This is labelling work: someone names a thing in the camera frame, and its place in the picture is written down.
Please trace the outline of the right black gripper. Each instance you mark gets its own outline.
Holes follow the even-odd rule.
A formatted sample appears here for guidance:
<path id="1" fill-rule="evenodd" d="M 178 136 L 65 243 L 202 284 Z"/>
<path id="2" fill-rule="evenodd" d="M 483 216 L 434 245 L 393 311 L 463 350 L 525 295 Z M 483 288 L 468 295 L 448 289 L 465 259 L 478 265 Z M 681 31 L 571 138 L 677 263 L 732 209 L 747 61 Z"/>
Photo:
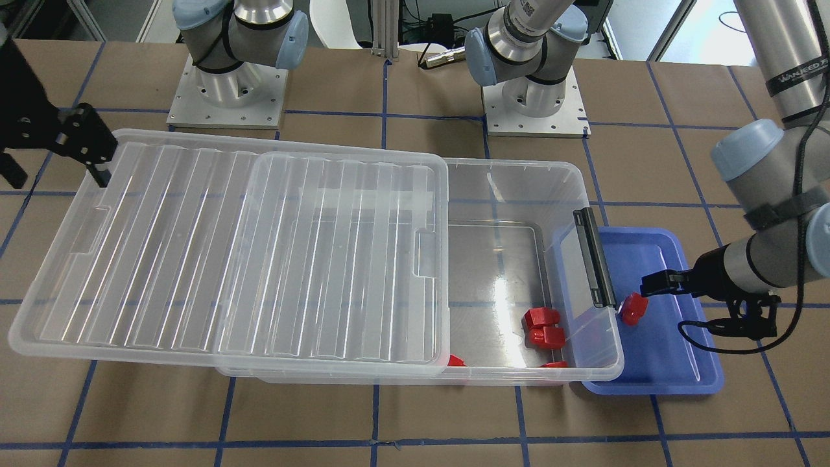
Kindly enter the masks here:
<path id="1" fill-rule="evenodd" d="M 59 110 L 15 41 L 3 36 L 1 48 L 1 174 L 20 189 L 29 175 L 8 149 L 53 151 L 85 165 L 100 188 L 112 177 L 118 142 L 94 106 L 80 103 Z"/>

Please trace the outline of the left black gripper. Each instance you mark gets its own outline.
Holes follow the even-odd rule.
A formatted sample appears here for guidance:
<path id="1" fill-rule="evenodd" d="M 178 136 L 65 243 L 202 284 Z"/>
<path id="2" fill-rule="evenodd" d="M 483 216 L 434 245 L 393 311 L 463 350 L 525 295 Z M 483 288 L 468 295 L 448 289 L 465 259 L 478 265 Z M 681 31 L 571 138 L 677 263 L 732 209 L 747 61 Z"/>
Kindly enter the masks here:
<path id="1" fill-rule="evenodd" d="M 715 336 L 742 338 L 777 337 L 777 306 L 781 299 L 770 289 L 745 290 L 728 275 L 724 257 L 726 247 L 703 254 L 691 270 L 665 269 L 641 278 L 641 296 L 664 294 L 708 296 L 726 303 L 729 317 L 708 322 L 681 322 L 681 335 L 688 338 L 686 326 L 702 328 Z"/>

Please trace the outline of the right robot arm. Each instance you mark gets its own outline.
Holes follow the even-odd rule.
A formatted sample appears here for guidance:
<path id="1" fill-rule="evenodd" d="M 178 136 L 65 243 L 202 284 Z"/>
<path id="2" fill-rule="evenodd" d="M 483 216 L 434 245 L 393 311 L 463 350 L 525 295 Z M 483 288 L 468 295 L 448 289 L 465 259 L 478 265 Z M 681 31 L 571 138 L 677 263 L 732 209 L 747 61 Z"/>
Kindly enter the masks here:
<path id="1" fill-rule="evenodd" d="M 309 18 L 291 1 L 175 1 L 172 14 L 196 70 L 204 77 L 246 65 L 293 70 L 305 55 Z M 110 180 L 105 163 L 117 140 L 94 106 L 61 110 L 17 44 L 2 28 L 2 177 L 12 188 L 27 172 L 9 150 L 49 150 L 85 166 L 98 186 Z"/>

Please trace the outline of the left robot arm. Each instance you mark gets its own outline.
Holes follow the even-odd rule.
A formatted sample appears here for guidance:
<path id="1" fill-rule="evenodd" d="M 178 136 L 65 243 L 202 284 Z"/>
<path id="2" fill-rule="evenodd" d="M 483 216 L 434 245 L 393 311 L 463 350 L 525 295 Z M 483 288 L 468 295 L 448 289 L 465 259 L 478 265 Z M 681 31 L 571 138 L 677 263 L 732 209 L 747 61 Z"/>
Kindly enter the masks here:
<path id="1" fill-rule="evenodd" d="M 641 279 L 641 296 L 708 296 L 728 317 L 682 321 L 715 336 L 770 338 L 779 345 L 801 315 L 804 286 L 828 277 L 828 30 L 818 1 L 737 1 L 768 94 L 781 121 L 756 119 L 711 151 L 718 173 L 744 210 L 749 237 L 706 252 L 689 270 Z M 512 1 L 466 33 L 466 63 L 486 88 L 517 84 L 518 110 L 551 115 L 585 15 L 571 1 Z"/>

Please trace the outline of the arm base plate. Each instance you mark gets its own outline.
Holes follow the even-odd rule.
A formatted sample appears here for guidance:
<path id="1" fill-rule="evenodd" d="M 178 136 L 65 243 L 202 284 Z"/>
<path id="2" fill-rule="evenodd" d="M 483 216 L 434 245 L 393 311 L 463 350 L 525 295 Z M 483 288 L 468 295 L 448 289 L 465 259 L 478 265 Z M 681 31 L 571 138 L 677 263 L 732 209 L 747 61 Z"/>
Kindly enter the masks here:
<path id="1" fill-rule="evenodd" d="M 516 78 L 481 89 L 487 134 L 584 138 L 592 135 L 575 69 L 554 85 Z"/>
<path id="2" fill-rule="evenodd" d="M 247 62 L 211 74 L 187 57 L 167 123 L 175 129 L 278 130 L 288 77 L 287 70 Z"/>

